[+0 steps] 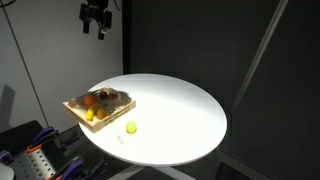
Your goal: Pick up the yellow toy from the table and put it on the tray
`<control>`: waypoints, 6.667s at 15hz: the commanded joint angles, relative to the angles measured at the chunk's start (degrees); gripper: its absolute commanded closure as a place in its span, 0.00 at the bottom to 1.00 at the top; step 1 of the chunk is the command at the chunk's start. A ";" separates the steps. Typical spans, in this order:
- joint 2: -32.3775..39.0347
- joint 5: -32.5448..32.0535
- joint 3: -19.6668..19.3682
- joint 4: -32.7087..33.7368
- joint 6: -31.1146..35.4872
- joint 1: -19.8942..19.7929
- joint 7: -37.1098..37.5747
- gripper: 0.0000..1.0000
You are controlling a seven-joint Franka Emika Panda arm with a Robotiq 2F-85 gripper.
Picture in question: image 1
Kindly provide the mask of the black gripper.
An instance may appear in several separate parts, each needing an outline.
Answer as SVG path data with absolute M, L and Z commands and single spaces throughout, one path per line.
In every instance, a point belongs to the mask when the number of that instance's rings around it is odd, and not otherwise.
M 95 20 L 99 25 L 98 39 L 104 40 L 112 23 L 112 13 L 107 10 L 109 0 L 86 0 L 80 5 L 79 19 L 83 22 L 83 33 L 89 34 L 90 23 Z

